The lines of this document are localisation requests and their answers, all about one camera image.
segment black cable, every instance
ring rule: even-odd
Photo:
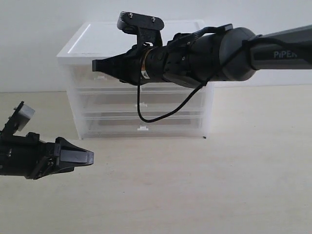
[[[140,117],[140,119],[146,123],[153,123],[156,121],[159,121],[161,119],[167,118],[169,116],[174,115],[176,112],[178,112],[179,110],[181,110],[183,108],[183,106],[186,105],[186,103],[204,86],[207,85],[207,83],[210,81],[210,79],[212,77],[214,77],[215,75],[217,75],[219,72],[222,71],[222,69],[229,63],[231,62],[236,56],[238,56],[239,53],[241,53],[242,51],[246,50],[246,49],[251,49],[253,46],[257,45],[257,44],[276,44],[279,46],[284,47],[285,49],[289,49],[291,51],[293,51],[294,53],[298,54],[298,55],[302,55],[302,57],[304,58],[305,61],[312,63],[311,59],[309,59],[309,56],[307,56],[307,52],[301,48],[298,48],[298,46],[296,44],[291,44],[291,43],[286,43],[283,42],[281,40],[278,39],[273,39],[273,38],[261,38],[261,37],[256,37],[253,40],[247,40],[244,41],[244,43],[242,44],[242,46],[237,49],[235,52],[233,52],[229,58],[223,62],[221,64],[221,66],[216,69],[204,82],[202,82],[199,86],[197,86],[188,96],[187,98],[177,107],[175,108],[173,111],[162,115],[160,117],[154,118],[154,119],[145,119],[142,114],[141,114],[141,110],[140,110],[140,85],[141,85],[141,78],[143,75],[140,76],[139,81],[138,81],[138,85],[137,85],[137,113],[138,116]]]

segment plastic drawer unit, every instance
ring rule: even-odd
[[[175,33],[194,32],[205,25],[200,20],[165,21],[164,44]],[[93,137],[183,136],[207,137],[213,84],[207,85],[176,114],[145,123],[137,114],[137,87],[103,73],[92,72],[92,60],[125,53],[136,36],[117,29],[115,22],[88,22],[73,35],[57,58],[80,139]],[[141,86],[142,115],[155,118],[175,109],[192,91],[173,83]]]

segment transparent storage drawers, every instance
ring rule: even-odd
[[[165,23],[169,26],[172,24],[172,28],[178,25],[180,30],[183,27],[189,27],[189,29],[185,28],[185,32],[193,32],[202,28],[200,21],[184,22],[183,25],[179,25],[177,21]],[[103,46],[122,44],[122,41],[108,39],[106,35],[109,32],[103,33],[108,25],[110,24],[100,22],[84,24],[58,54],[79,138],[207,137],[214,91],[212,84],[195,94],[173,116],[154,123],[145,123],[137,114],[137,87],[121,83],[108,75],[92,72],[93,59],[114,56],[129,49],[118,48],[112,54],[106,54],[105,48],[103,51],[99,50],[97,54],[88,52],[92,51],[95,41],[102,41]],[[140,90],[142,115],[146,119],[164,115],[175,109],[191,91],[192,89],[173,83],[142,85]]]

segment white wall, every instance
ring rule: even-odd
[[[311,7],[308,0],[3,0],[0,92],[64,90],[56,54],[84,22],[116,21],[120,11],[164,20],[205,19],[212,25],[232,22],[263,34],[312,24]],[[296,74],[308,82],[307,73]]]

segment beige table surface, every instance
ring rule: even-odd
[[[216,89],[204,139],[77,140],[65,93],[0,94],[0,127],[58,136],[95,164],[0,177],[0,234],[312,233],[312,86]]]

